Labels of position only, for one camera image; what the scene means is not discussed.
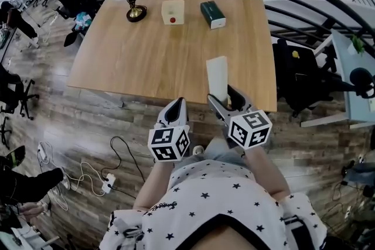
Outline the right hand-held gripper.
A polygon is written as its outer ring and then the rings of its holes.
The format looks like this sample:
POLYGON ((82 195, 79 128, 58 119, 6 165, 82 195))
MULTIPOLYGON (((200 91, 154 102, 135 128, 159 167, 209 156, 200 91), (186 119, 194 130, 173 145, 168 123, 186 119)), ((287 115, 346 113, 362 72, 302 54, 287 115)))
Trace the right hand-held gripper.
POLYGON ((216 117, 224 123, 223 135, 230 148, 244 150, 266 143, 272 123, 267 114, 253 106, 250 98, 241 90, 227 85, 230 109, 214 95, 207 95, 207 103, 216 117))

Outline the light blue plastic bag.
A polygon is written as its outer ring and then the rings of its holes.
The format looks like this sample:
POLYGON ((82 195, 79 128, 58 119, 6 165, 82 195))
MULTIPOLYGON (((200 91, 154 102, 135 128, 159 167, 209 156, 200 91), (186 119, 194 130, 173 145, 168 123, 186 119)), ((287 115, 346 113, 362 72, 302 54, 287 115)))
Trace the light blue plastic bag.
POLYGON ((74 27, 74 30, 76 31, 86 30, 90 27, 92 23, 92 18, 86 12, 80 12, 79 14, 77 14, 75 18, 75 23, 76 25, 74 27))

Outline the white office desk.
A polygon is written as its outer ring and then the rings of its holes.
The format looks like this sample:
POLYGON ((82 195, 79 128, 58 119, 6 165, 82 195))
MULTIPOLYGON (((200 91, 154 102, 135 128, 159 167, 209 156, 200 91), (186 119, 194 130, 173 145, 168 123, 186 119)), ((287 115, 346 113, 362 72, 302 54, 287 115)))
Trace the white office desk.
POLYGON ((4 57, 5 57, 6 53, 7 53, 7 50, 9 48, 10 44, 15 39, 16 35, 19 35, 21 37, 21 39, 23 39, 26 42, 30 43, 34 48, 36 48, 36 49, 39 48, 39 43, 38 42, 35 42, 32 39, 30 39, 28 36, 26 36, 19 29, 17 29, 17 28, 16 29, 12 29, 12 30, 9 31, 9 34, 8 34, 8 37, 7 37, 6 41, 3 44, 0 45, 0 63, 3 62, 4 57))
MULTIPOLYGON (((335 49, 337 71, 343 81, 349 83, 351 71, 358 67, 366 69, 375 76, 375 58, 368 53, 358 54, 352 41, 336 30, 331 30, 331 35, 313 51, 314 55, 319 56, 325 46, 331 45, 335 49)), ((375 125, 375 107, 370 105, 371 100, 357 96, 354 91, 345 91, 344 97, 345 112, 301 122, 301 127, 307 128, 346 120, 358 122, 351 125, 351 129, 375 125)))

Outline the white box with red button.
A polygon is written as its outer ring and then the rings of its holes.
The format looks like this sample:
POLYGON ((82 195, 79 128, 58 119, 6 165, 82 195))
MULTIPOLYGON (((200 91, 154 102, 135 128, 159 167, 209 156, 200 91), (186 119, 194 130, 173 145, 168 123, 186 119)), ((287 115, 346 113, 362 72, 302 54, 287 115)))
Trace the white box with red button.
POLYGON ((185 1, 163 1, 161 15, 165 25, 183 25, 185 22, 185 1))

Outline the white table leg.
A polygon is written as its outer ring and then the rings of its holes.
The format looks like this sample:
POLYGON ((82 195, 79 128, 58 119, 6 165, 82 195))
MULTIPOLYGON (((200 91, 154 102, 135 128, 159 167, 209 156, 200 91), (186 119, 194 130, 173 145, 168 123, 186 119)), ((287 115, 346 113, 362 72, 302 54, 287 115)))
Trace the white table leg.
POLYGON ((111 94, 107 93, 107 92, 102 92, 102 91, 93 91, 93 93, 95 95, 97 95, 98 97, 101 97, 103 99, 105 99, 106 101, 109 101, 111 103, 113 103, 114 105, 122 108, 124 106, 124 103, 123 101, 118 98, 118 97, 114 97, 112 96, 111 94))

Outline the person's star-print white shirt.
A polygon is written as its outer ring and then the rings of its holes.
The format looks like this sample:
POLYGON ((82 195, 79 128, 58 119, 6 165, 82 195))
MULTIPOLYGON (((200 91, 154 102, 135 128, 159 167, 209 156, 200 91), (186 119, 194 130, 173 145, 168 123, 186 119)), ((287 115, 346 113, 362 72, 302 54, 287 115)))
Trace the person's star-print white shirt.
POLYGON ((240 166, 207 160, 171 176, 149 209, 112 212, 100 250, 190 250, 226 225, 256 250, 322 250, 326 226, 309 198, 274 199, 240 166))

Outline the person's left forearm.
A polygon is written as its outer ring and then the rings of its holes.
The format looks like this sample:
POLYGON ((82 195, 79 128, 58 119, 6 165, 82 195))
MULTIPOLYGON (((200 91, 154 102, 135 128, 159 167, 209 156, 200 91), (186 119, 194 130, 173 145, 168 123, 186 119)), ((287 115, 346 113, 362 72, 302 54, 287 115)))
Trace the person's left forearm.
POLYGON ((147 211, 165 195, 173 170, 173 162, 156 162, 138 193, 133 209, 147 211))

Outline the person's right forearm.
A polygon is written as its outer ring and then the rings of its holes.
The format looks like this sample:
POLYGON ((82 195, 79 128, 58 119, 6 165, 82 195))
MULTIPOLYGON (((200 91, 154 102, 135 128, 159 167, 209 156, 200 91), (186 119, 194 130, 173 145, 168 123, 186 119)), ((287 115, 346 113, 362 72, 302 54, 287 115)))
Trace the person's right forearm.
POLYGON ((285 177, 261 146, 245 150, 244 153, 256 182, 261 185, 272 198, 281 201, 291 194, 285 177))

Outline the person's denim shorts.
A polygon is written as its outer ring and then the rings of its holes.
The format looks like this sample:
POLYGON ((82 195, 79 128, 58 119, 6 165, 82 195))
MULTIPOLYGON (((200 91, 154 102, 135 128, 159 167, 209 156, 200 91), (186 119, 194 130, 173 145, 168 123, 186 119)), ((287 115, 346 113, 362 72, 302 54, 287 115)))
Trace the person's denim shorts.
POLYGON ((262 168, 268 170, 275 166, 263 151, 262 147, 250 149, 246 152, 246 157, 246 159, 241 158, 234 149, 229 148, 227 142, 223 138, 215 137, 210 141, 203 153, 184 158, 175 166, 173 172, 176 172, 182 167, 203 160, 215 160, 222 163, 229 163, 245 167, 252 171, 262 168))

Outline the black fabric item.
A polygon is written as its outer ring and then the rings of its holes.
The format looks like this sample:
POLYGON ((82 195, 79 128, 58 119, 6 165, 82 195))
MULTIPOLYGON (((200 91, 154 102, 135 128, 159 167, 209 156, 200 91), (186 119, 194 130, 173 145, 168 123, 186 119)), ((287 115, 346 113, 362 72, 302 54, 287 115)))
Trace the black fabric item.
POLYGON ((76 31, 70 32, 65 38, 64 47, 72 45, 76 41, 78 35, 79 33, 76 31))

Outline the white power strip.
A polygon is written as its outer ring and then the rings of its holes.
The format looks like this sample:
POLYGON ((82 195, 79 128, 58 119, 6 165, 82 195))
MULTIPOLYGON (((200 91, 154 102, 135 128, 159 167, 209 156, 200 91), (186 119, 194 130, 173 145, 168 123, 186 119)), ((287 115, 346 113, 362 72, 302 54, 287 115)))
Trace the white power strip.
POLYGON ((106 177, 103 179, 102 191, 105 192, 105 194, 110 193, 115 180, 116 180, 116 177, 111 173, 108 173, 106 177))

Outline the dark green tissue box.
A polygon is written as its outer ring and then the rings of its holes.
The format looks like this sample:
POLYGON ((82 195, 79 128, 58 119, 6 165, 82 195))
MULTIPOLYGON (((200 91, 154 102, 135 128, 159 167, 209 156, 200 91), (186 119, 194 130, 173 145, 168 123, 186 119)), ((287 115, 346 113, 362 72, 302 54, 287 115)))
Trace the dark green tissue box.
POLYGON ((202 2, 200 4, 200 10, 210 29, 225 27, 226 17, 215 1, 202 2))

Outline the white rectangular block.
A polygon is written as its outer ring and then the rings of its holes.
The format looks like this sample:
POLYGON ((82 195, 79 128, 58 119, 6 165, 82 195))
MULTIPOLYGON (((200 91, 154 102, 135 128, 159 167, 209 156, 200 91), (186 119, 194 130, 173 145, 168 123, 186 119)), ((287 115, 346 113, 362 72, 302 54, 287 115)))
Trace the white rectangular block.
POLYGON ((228 65, 227 57, 220 56, 206 61, 209 94, 222 104, 227 104, 228 65))

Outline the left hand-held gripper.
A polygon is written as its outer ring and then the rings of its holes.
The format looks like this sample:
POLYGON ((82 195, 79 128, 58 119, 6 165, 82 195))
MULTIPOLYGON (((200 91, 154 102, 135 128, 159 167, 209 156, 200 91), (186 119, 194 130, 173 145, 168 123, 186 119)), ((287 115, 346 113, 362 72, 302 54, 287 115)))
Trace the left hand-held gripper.
POLYGON ((157 124, 148 136, 148 149, 157 162, 182 160, 190 146, 187 122, 188 110, 183 97, 173 100, 160 111, 157 124))

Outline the small green potted plant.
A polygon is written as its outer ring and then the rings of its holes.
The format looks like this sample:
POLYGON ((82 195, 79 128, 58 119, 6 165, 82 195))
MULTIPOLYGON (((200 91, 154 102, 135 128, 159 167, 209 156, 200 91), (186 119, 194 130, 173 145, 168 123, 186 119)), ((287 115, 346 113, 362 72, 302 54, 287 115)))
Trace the small green potted plant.
POLYGON ((350 38, 350 45, 347 51, 351 56, 354 56, 355 54, 359 54, 360 56, 362 56, 364 53, 363 41, 359 37, 353 35, 350 38))

